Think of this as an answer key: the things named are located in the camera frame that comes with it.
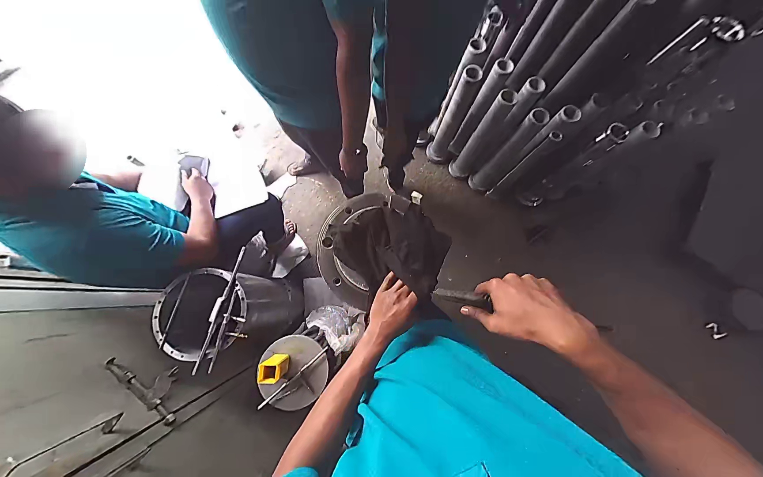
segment metal tool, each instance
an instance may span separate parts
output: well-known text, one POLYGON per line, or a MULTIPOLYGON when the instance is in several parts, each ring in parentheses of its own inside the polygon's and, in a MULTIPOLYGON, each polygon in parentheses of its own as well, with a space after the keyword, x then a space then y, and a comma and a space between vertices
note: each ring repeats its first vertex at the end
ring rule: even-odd
MULTIPOLYGON (((214 308, 211 309, 211 314, 208 317, 208 321, 211 323, 210 326, 208 326, 208 335, 205 337, 205 342, 202 344, 202 351, 199 352, 199 357, 196 359, 196 364, 193 365, 193 371, 191 372, 192 376, 196 375, 196 371, 199 369, 199 365, 202 364, 202 360, 205 358, 205 353, 208 351, 208 343, 211 342, 211 338, 214 336, 214 331, 217 328, 217 313, 219 313, 219 310, 222 308, 222 304, 224 301, 226 301, 226 298, 228 298, 228 294, 231 293, 231 302, 230 306, 228 307, 227 314, 231 313, 231 307, 234 306, 234 287, 235 283, 238 280, 238 268, 240 267, 240 259, 243 258, 243 254, 246 252, 246 247, 243 247, 240 249, 240 253, 238 254, 238 261, 234 263, 234 270, 231 272, 231 276, 229 276, 228 279, 228 285, 226 285, 225 291, 223 291, 223 295, 217 299, 217 301, 214 303, 214 308)), ((223 324, 220 327, 221 332, 226 331, 226 318, 223 317, 223 324)), ((217 337, 217 345, 219 345, 219 336, 217 337)))
POLYGON ((161 336, 161 342, 158 343, 159 350, 164 350, 164 343, 166 343, 167 341, 167 336, 170 335, 170 326, 172 326, 172 321, 175 318, 175 312, 178 310, 178 304, 181 303, 181 297, 184 295, 184 290, 187 288, 188 283, 190 283, 189 272, 184 277, 184 283, 181 284, 181 291, 178 292, 178 297, 175 299, 175 305, 172 306, 172 311, 170 312, 170 318, 167 319, 167 327, 164 330, 164 336, 161 336))
POLYGON ((163 418, 164 425, 172 425, 175 423, 175 414, 169 412, 162 399, 170 391, 172 382, 175 381, 175 374, 178 374, 178 367, 172 368, 163 374, 158 375, 155 379, 155 384, 151 388, 147 388, 140 381, 137 380, 137 375, 132 372, 128 367, 116 363, 116 358, 112 357, 105 362, 105 369, 110 371, 111 374, 125 386, 138 401, 149 411, 154 411, 163 418))
POLYGON ((319 353, 316 354, 316 356, 311 358, 311 361, 309 361, 308 364, 306 364, 305 366, 302 366, 302 368, 299 370, 298 373, 296 373, 295 376, 293 376, 291 379, 288 379, 283 385, 279 386, 278 389, 276 390, 276 392, 272 393, 270 395, 270 397, 267 397, 266 399, 264 399, 264 402, 262 402, 262 403, 260 403, 260 405, 258 405, 258 410, 260 411, 261 409, 264 408, 264 406, 266 406, 267 404, 270 404, 270 402, 273 401, 276 398, 276 396, 278 396, 279 393, 281 393, 281 391, 283 391, 294 380, 299 379, 299 377, 302 376, 302 373, 304 373, 306 369, 308 369, 314 363, 316 363, 325 354, 325 352, 327 352, 328 350, 329 350, 329 346, 328 346, 328 344, 326 344, 325 346, 323 346, 323 349, 319 353))

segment metal disc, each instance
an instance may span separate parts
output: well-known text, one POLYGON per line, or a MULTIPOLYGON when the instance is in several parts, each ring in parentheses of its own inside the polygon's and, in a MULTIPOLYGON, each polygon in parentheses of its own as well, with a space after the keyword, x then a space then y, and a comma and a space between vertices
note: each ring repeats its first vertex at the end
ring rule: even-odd
MULTIPOLYGON (((261 355, 261 359, 258 363, 263 363, 276 353, 290 356, 290 363, 287 365, 287 375, 285 378, 279 379, 274 385, 258 385, 258 390, 261 392, 261 396, 266 399, 270 394, 276 392, 279 386, 295 376, 296 373, 302 369, 303 366, 310 363, 314 356, 317 356, 322 349, 323 347, 319 343, 301 334, 291 334, 290 336, 285 336, 271 344, 261 355)), ((255 374, 256 376, 258 374, 257 368, 255 369, 255 374)), ((302 385, 301 379, 297 379, 295 383, 281 391, 281 394, 284 397, 271 401, 270 405, 277 407, 282 411, 297 411, 305 406, 309 406, 323 393, 325 383, 328 382, 328 374, 328 357, 323 355, 317 359, 316 363, 302 373, 305 377, 305 382, 311 387, 310 390, 302 385), (293 385, 296 385, 294 391, 285 395, 285 393, 293 388, 293 385)))

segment hand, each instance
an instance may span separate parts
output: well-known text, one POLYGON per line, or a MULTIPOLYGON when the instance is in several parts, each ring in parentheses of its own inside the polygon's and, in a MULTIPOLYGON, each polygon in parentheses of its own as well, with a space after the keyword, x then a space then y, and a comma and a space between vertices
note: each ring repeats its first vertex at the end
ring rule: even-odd
POLYGON ((196 168, 190 169, 189 175, 186 170, 181 171, 181 188, 187 192, 191 201, 207 202, 214 197, 214 188, 211 187, 208 179, 202 176, 202 172, 196 168))
POLYGON ((340 150, 340 169, 347 179, 359 180, 364 178, 367 170, 366 152, 361 154, 358 149, 343 148, 340 150))
POLYGON ((479 284, 476 292, 490 295, 493 314, 474 307, 463 307, 461 313, 491 333, 534 341, 564 356, 599 342, 596 327, 570 308, 546 278, 509 273, 479 284))
POLYGON ((411 326, 411 311, 417 305, 417 295, 397 280, 393 272, 381 283, 370 307, 370 324, 367 333, 387 346, 411 326))

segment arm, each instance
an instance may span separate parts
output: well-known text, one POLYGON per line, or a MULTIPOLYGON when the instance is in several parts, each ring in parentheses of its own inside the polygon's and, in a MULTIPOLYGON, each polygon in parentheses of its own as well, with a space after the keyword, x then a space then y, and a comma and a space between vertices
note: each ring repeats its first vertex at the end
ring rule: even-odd
POLYGON ((410 325, 417 297, 389 273, 370 309, 370 324, 344 367, 326 386, 302 427, 290 440, 275 477, 302 467, 318 469, 344 443, 358 399, 387 346, 410 325))
POLYGON ((211 210, 214 188, 198 169, 191 169, 190 176, 181 172, 181 187, 190 196, 190 226, 184 236, 184 249, 178 264, 187 267, 207 265, 219 253, 217 221, 211 210))
POLYGON ((461 312, 488 331, 535 341, 576 365, 597 387, 629 439, 661 474, 763 476, 763 467, 731 437, 659 380, 599 338, 546 279, 512 273, 480 284, 493 314, 461 312))
POLYGON ((340 165, 348 178, 357 179, 363 177, 366 168, 366 157, 356 152, 364 149, 364 131, 370 111, 372 8, 350 13, 346 22, 334 12, 334 6, 329 2, 325 5, 337 37, 337 94, 344 136, 340 165))
POLYGON ((137 186, 140 185, 140 177, 143 173, 140 170, 121 170, 113 174, 91 175, 111 187, 125 190, 127 192, 137 192, 137 186))

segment man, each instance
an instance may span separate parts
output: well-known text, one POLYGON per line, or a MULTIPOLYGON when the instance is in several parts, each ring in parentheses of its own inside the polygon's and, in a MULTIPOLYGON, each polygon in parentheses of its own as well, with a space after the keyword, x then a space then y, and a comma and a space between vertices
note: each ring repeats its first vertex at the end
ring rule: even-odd
POLYGON ((84 144, 53 115, 0 97, 0 242, 44 272, 162 288, 195 268, 232 266, 260 231, 276 255, 296 232, 273 195, 215 220, 214 190, 194 169, 181 183, 188 218, 137 193, 138 172, 90 175, 85 159, 84 144))
POLYGON ((386 167, 388 187, 399 191, 404 186, 404 167, 414 158, 419 132, 438 114, 449 77, 482 17, 484 2, 323 3, 337 37, 337 87, 344 131, 341 167, 347 178, 357 178, 366 168, 362 153, 371 92, 377 126, 385 131, 381 165, 386 167))
POLYGON ((364 192, 364 172, 341 171, 336 39, 319 0, 202 0, 234 64, 270 103, 281 129, 307 153, 288 172, 326 168, 347 198, 364 192))
MULTIPOLYGON (((600 339, 546 278, 510 273, 476 292, 490 295, 495 311, 461 312, 578 367, 656 475, 763 476, 732 438, 600 339)), ((365 335, 293 436, 275 476, 317 475, 344 437, 335 476, 639 475, 494 367, 448 319, 424 315, 412 326, 416 305, 408 287, 388 275, 365 335)))

